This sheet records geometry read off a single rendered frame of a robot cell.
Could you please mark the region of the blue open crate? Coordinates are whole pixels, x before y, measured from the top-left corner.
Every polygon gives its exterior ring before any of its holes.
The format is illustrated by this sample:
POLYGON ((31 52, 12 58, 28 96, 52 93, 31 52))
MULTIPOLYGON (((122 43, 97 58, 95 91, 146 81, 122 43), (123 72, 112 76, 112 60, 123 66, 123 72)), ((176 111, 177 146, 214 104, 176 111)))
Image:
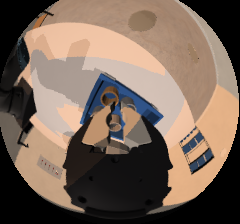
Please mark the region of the blue open crate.
MULTIPOLYGON (((119 81, 117 81, 116 78, 114 78, 113 76, 111 76, 105 72, 104 74, 102 74, 102 73, 100 74, 100 76, 98 77, 98 79, 91 91, 91 94, 90 94, 88 101, 86 103, 86 106, 84 108, 84 111, 83 111, 83 114, 82 114, 82 117, 80 120, 80 124, 83 125, 90 118, 90 116, 96 106, 102 106, 105 108, 105 106, 103 106, 103 104, 101 103, 101 95, 103 94, 103 91, 105 90, 105 88, 107 88, 111 85, 113 87, 117 88, 118 93, 119 93, 119 101, 121 101, 121 99, 124 97, 133 98, 133 101, 134 101, 134 104, 135 104, 136 110, 137 110, 136 112, 143 115, 154 126, 164 117, 159 112, 157 107, 155 107, 152 103, 149 103, 144 98, 142 98, 140 95, 138 95, 137 93, 132 91, 130 88, 128 88, 127 86, 125 86, 122 83, 120 83, 119 81)), ((112 114, 118 114, 121 117, 122 128, 121 128, 121 130, 116 131, 116 132, 110 131, 111 137, 123 141, 123 128, 125 126, 125 122, 122 120, 119 102, 115 106, 115 111, 113 111, 112 114)))

